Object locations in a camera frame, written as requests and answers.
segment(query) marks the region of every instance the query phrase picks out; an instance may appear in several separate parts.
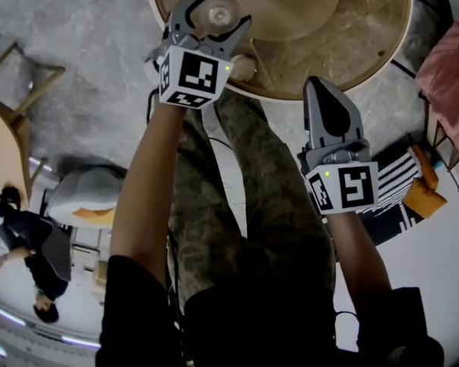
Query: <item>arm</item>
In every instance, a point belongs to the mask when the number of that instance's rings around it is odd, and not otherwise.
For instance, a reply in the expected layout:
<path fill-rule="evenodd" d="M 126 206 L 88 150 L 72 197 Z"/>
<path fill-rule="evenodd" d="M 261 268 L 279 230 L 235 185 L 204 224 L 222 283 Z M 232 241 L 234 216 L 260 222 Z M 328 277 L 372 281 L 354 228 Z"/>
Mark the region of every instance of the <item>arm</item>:
<path fill-rule="evenodd" d="M 175 158 L 186 109 L 155 108 L 122 185 L 116 208 L 111 255 L 124 255 L 165 286 L 168 218 Z"/>
<path fill-rule="evenodd" d="M 327 216 L 340 266 L 359 320 L 377 298 L 391 290 L 381 256 L 355 213 Z"/>
<path fill-rule="evenodd" d="M 35 254 L 34 250 L 29 250 L 28 248 L 25 248 L 23 246 L 20 248 L 15 248 L 11 250 L 10 252 L 5 253 L 4 255 L 0 255 L 0 268 L 7 261 L 31 257 L 33 254 Z"/>

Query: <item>black sleeve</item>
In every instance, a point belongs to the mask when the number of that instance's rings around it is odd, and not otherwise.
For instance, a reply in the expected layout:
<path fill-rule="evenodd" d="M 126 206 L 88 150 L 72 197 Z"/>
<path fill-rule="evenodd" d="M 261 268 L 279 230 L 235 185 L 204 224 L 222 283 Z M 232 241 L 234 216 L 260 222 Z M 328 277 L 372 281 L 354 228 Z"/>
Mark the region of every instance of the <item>black sleeve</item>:
<path fill-rule="evenodd" d="M 428 336 L 418 288 L 399 288 L 378 300 L 360 319 L 357 345 L 371 365 L 444 365 L 444 350 Z"/>
<path fill-rule="evenodd" d="M 130 258 L 111 257 L 96 365 L 179 366 L 173 328 L 167 292 L 158 280 Z"/>

